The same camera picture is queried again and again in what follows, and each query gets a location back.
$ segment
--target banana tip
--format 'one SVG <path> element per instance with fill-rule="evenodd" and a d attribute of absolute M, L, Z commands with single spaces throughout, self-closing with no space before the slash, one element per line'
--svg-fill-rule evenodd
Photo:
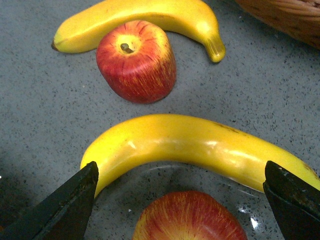
<path fill-rule="evenodd" d="M 55 50 L 55 51 L 59 52 L 59 50 L 58 50 L 58 48 L 56 47 L 56 45 L 55 45 L 55 42 L 54 42 L 54 41 L 52 41 L 52 43 L 51 43 L 51 48 L 52 48 L 53 50 Z"/>

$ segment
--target apple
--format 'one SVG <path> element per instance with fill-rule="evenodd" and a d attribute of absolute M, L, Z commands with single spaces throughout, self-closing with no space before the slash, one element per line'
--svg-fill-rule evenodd
<path fill-rule="evenodd" d="M 141 214 L 132 240 L 248 240 L 238 220 L 209 194 L 176 191 Z"/>
<path fill-rule="evenodd" d="M 129 21 L 110 31 L 97 47 L 96 62 L 111 89 L 133 103 L 163 99 L 176 82 L 168 36 L 148 21 Z"/>

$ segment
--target artificial banana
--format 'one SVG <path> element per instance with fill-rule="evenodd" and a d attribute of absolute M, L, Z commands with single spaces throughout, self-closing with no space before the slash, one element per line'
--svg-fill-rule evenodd
<path fill-rule="evenodd" d="M 226 54 L 217 18 L 201 0 L 105 0 L 65 20 L 52 48 L 65 53 L 93 50 L 112 29 L 132 20 L 151 22 L 203 44 L 213 62 Z"/>
<path fill-rule="evenodd" d="M 260 192 L 271 160 L 320 190 L 317 174 L 288 151 L 229 126 L 177 114 L 145 115 L 111 127 L 87 148 L 80 167 L 97 163 L 97 196 L 134 167 L 161 160 L 203 167 Z"/>

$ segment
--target gray countertop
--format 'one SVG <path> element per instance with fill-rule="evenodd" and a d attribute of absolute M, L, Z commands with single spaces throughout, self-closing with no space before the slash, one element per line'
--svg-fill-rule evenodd
<path fill-rule="evenodd" d="M 201 44 L 168 32 L 176 84 L 163 100 L 133 104 L 110 89 L 98 70 L 95 50 L 64 54 L 51 49 L 59 25 L 97 2 L 0 1 L 0 209 L 5 209 L 0 211 L 0 225 L 11 223 L 75 174 L 84 151 L 102 132 L 146 114 L 184 114 L 229 125 L 288 150 L 320 175 L 319 50 L 261 23 L 235 4 L 206 1 L 218 18 L 225 58 L 213 64 Z M 180 166 L 182 178 L 203 174 L 203 188 L 210 186 L 212 175 L 197 167 L 166 166 L 166 174 Z M 138 167 L 119 181 L 147 170 Z M 153 192 L 163 188 L 162 181 L 154 183 Z M 111 198 L 107 192 L 96 203 L 97 222 L 105 220 L 98 208 Z M 117 204 L 110 201 L 105 207 Z M 129 213 L 120 215 L 122 221 Z M 104 233 L 96 235 L 92 220 L 86 237 L 129 239 L 138 216 L 136 212 L 122 230 L 105 223 Z"/>

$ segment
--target apple stem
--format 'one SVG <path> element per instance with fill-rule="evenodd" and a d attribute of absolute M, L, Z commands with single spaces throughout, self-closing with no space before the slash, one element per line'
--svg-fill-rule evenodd
<path fill-rule="evenodd" d="M 134 51 L 129 47 L 127 43 L 122 43 L 120 45 L 121 49 L 125 51 L 127 54 L 132 54 Z"/>

